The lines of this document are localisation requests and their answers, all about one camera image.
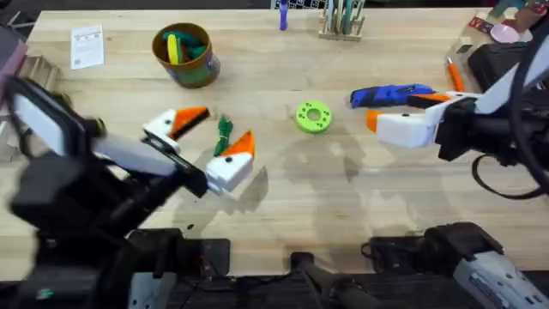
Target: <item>cup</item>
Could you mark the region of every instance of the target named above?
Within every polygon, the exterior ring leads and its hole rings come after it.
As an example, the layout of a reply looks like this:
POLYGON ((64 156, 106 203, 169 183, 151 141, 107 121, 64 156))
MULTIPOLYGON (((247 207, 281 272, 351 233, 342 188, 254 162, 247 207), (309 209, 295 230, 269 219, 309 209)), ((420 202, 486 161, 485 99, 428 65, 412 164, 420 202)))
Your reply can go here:
POLYGON ((184 88, 207 86, 220 73, 220 61, 214 55, 208 33, 202 27, 193 23, 175 23, 160 30, 153 39, 153 54, 172 79, 184 88), (162 38, 163 34, 168 31, 180 31, 195 36, 206 46, 206 51, 200 57, 184 64, 171 64, 167 44, 162 38))

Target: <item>yellow marker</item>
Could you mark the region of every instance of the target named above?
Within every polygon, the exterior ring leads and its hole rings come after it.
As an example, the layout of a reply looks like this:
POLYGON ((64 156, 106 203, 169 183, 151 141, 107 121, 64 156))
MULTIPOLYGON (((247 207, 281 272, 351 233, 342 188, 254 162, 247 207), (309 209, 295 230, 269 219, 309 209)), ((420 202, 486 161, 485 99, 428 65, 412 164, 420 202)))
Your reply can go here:
POLYGON ((178 39, 174 34, 168 35, 168 57, 170 64, 179 64, 178 39))

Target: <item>white label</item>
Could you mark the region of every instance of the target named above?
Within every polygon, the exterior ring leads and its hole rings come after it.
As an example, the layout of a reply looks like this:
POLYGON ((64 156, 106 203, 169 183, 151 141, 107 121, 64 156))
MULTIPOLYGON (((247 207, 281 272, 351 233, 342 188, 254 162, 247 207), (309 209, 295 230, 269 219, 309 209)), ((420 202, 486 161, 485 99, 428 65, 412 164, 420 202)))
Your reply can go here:
POLYGON ((70 35, 70 68, 78 70, 104 62, 103 27, 73 29, 70 35))

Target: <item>black mount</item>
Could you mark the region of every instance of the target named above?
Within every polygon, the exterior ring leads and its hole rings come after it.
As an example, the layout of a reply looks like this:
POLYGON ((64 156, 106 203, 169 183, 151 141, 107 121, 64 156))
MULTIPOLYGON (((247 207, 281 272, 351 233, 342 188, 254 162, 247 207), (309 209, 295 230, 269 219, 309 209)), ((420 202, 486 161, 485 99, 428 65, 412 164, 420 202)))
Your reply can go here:
POLYGON ((457 222, 428 228, 424 236, 375 237, 363 245, 370 248, 371 259, 380 274, 436 274, 452 277, 465 259, 475 260, 477 253, 503 247, 485 230, 472 222, 457 222))

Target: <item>wooden table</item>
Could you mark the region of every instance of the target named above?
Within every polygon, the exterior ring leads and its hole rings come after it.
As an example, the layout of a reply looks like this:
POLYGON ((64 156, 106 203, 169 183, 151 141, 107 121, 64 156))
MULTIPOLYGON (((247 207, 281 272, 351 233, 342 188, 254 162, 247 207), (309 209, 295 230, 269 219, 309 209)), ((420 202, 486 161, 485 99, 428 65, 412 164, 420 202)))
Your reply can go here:
MULTIPOLYGON (((480 224, 518 267, 549 269, 545 199, 513 202, 482 190, 470 174, 476 154, 448 163, 437 158, 437 147, 381 144, 365 128, 364 111, 345 101, 354 89, 390 83, 451 89, 444 54, 474 10, 367 10, 359 43, 319 39, 318 14, 292 10, 288 31, 280 32, 274 10, 44 12, 29 45, 61 68, 58 88, 75 109, 102 117, 112 132, 138 138, 142 124, 167 108, 209 107, 213 117, 181 141, 182 155, 200 167, 212 156, 221 114, 236 124, 234 137, 253 129, 254 173, 235 199, 199 200, 181 190, 145 224, 180 227, 191 238, 230 239, 233 275, 280 274, 292 251, 312 251, 331 269, 368 271, 359 247, 371 236, 460 220, 480 224), (208 30, 222 63, 214 84, 179 88, 156 63, 151 40, 176 21, 208 30), (104 28, 106 64, 70 70, 70 29, 94 24, 104 28), (325 134, 308 135, 294 124, 294 108, 305 100, 331 107, 335 121, 325 134)), ((21 166, 0 167, 5 199, 21 166)), ((508 191, 533 183, 523 168, 491 162, 480 172, 508 191)), ((2 212, 0 278, 22 277, 32 228, 2 212)))

